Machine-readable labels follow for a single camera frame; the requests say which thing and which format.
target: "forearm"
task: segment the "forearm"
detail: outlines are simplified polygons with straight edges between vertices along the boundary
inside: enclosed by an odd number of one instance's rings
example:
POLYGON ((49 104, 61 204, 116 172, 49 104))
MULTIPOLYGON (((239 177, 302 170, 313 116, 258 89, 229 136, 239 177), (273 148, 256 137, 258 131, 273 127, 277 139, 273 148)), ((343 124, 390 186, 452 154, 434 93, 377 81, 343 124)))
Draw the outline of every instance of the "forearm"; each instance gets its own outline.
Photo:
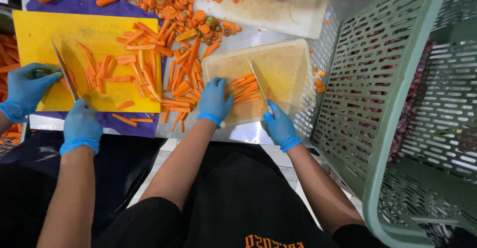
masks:
POLYGON ((211 120, 197 120, 159 168, 140 200, 164 197, 182 209, 216 129, 217 125, 211 120))
POLYGON ((61 158, 58 182, 37 247, 89 247, 93 212, 93 150, 81 146, 61 158))
POLYGON ((0 111, 0 135, 6 132, 11 126, 13 122, 11 122, 3 111, 0 111))
POLYGON ((287 152, 305 196, 319 224, 325 232, 333 234, 338 228, 349 224, 364 225, 360 214, 303 144, 287 152))

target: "yellow cutting board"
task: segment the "yellow cutting board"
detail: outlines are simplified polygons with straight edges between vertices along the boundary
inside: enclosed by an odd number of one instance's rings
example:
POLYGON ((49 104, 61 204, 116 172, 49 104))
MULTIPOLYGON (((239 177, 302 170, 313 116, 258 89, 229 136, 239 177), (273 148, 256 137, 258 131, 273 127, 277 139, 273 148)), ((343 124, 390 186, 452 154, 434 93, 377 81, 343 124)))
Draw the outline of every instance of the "yellow cutting board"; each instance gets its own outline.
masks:
MULTIPOLYGON (((13 11, 13 21, 18 41, 20 63, 22 66, 38 62, 58 65, 51 40, 55 42, 67 69, 75 73, 78 93, 87 99, 97 111, 117 111, 116 106, 134 101, 134 106, 122 109, 124 112, 160 112, 160 104, 151 102, 149 97, 140 98, 133 83, 106 82, 106 93, 100 94, 99 88, 88 91, 84 74, 87 68, 85 51, 76 43, 85 44, 93 52, 92 63, 101 62, 105 55, 116 58, 119 54, 132 53, 124 50, 116 37, 122 37, 124 31, 134 31, 133 22, 142 22, 157 32, 158 20, 148 18, 113 17, 83 14, 64 14, 32 11, 13 11)), ((157 91, 162 94, 161 63, 156 55, 157 91)), ((109 77, 133 75, 129 66, 117 65, 109 77)), ((47 90, 38 111, 69 111, 73 98, 64 86, 57 82, 47 90)))
MULTIPOLYGON (((251 74, 247 60, 253 60, 260 71, 260 85, 268 99, 286 114, 312 109, 316 105, 314 77, 308 44, 304 39, 283 41, 241 50, 233 50, 204 58, 205 81, 227 78, 228 83, 251 74)), ((224 120, 224 126, 236 126, 262 120, 267 111, 265 99, 234 105, 224 120)))

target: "stainless steel table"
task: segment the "stainless steel table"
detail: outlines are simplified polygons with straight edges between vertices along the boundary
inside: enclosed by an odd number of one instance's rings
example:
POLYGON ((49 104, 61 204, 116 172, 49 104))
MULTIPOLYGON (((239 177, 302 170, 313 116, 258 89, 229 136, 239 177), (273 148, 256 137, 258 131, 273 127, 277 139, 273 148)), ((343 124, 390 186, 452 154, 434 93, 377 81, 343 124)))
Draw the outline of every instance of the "stainless steel table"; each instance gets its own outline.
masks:
MULTIPOLYGON (((29 0, 22 0, 23 9, 26 10, 25 5, 29 0)), ((354 14, 362 7, 366 6, 372 0, 329 0, 328 6, 325 14, 325 21, 331 21, 330 24, 323 26, 321 30, 321 36, 317 40, 306 39, 310 49, 315 50, 314 54, 311 54, 312 65, 319 67, 321 70, 325 70, 327 75, 331 69, 331 60, 334 54, 334 45, 337 40, 338 32, 340 29, 341 22, 354 14)), ((234 36, 233 44, 228 44, 231 42, 224 39, 220 48, 218 48, 214 54, 243 49, 247 47, 274 43, 278 41, 298 39, 300 37, 291 36, 283 33, 261 30, 260 32, 255 27, 242 26, 243 31, 234 36)), ((199 53, 202 53, 204 46, 201 46, 199 53)), ((168 80, 169 68, 171 60, 168 59, 166 65, 166 73, 164 75, 164 80, 168 80)), ((322 95, 317 95, 316 102, 317 105, 315 108, 305 111, 302 113, 296 113, 291 115, 291 118, 297 128, 297 135, 304 140, 304 143, 307 147, 311 147, 310 137, 313 135, 313 128, 316 123, 316 114, 317 109, 319 109, 322 101, 322 95)), ((199 110, 196 109, 189 114, 185 122, 186 132, 190 130, 192 125, 195 122, 195 118, 199 114, 199 110)), ((172 112, 168 123, 158 123, 156 128, 155 137, 162 138, 178 138, 181 139, 185 133, 181 133, 179 128, 171 133, 172 124, 176 117, 177 113, 172 112)), ((64 121, 55 118, 48 118, 38 115, 30 116, 30 123, 32 129, 41 129, 41 130, 63 130, 64 121)), ((257 144, 274 144, 271 138, 268 136, 267 132, 264 129, 264 122, 249 123, 244 125, 239 125, 235 127, 227 127, 220 130, 217 130, 212 137, 212 141, 223 141, 223 142, 247 142, 247 143, 257 143, 257 144)), ((114 129, 105 128, 104 133, 106 134, 118 134, 114 129)))

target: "knife handle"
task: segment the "knife handle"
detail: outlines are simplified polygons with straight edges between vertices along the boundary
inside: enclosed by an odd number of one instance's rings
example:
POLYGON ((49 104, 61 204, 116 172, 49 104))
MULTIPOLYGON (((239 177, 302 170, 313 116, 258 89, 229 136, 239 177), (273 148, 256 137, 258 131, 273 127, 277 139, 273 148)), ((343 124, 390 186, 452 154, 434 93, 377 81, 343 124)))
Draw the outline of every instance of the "knife handle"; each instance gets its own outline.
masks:
POLYGON ((275 114, 273 113, 273 109, 271 108, 271 106, 268 106, 267 109, 269 113, 272 115, 272 117, 275 118, 275 114))

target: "purple towel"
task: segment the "purple towel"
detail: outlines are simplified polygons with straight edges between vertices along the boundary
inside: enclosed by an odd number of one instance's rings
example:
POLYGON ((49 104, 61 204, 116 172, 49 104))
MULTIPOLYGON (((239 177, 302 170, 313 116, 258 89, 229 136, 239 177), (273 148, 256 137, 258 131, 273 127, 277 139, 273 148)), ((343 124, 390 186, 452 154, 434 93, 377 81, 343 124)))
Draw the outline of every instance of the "purple towel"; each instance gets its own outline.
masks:
MULTIPOLYGON (((146 13, 140 7, 134 6, 124 0, 119 0, 108 4, 104 7, 98 7, 96 0, 52 0, 46 4, 40 3, 38 0, 30 0, 26 5, 29 11, 43 11, 56 13, 77 13, 77 14, 91 14, 104 16, 122 16, 122 17, 139 17, 139 18, 156 18, 155 13, 146 13)), ((161 76, 164 79, 166 58, 161 62, 161 76)), ((156 125, 158 123, 159 115, 151 117, 153 123, 137 123, 137 127, 127 125, 111 116, 112 112, 99 112, 96 117, 103 127, 113 128, 123 135, 134 135, 144 137, 154 137, 156 125)), ((36 115, 42 115, 53 118, 64 119, 68 112, 63 111, 38 111, 36 115)), ((125 118, 147 118, 144 113, 130 113, 118 112, 120 116, 125 118)))

